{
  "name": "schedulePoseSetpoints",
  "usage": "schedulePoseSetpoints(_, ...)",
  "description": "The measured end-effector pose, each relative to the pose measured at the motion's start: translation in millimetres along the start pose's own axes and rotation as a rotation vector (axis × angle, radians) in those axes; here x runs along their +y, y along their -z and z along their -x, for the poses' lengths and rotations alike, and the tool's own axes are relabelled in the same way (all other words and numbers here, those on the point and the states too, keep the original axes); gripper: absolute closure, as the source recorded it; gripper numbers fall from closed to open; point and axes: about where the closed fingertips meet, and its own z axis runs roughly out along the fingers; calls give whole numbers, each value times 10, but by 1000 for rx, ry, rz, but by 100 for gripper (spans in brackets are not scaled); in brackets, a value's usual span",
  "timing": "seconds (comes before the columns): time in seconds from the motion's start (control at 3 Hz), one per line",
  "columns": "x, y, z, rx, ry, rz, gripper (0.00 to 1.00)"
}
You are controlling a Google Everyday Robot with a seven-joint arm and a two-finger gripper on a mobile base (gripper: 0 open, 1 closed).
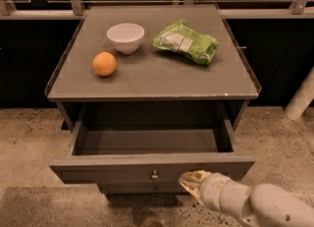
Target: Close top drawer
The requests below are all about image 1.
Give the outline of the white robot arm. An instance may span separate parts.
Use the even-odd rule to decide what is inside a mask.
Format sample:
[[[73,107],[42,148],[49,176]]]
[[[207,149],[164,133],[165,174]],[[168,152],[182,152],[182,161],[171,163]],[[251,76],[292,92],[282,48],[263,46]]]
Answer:
[[[203,170],[183,173],[179,182],[200,204],[243,227],[314,227],[314,208],[278,186],[249,187]]]

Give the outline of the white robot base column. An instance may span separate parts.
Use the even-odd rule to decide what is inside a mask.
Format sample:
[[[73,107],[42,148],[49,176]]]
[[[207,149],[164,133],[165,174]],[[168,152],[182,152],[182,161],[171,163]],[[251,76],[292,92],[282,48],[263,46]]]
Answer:
[[[286,115],[291,120],[301,117],[306,108],[314,100],[314,67],[311,69],[301,86],[285,108]]]

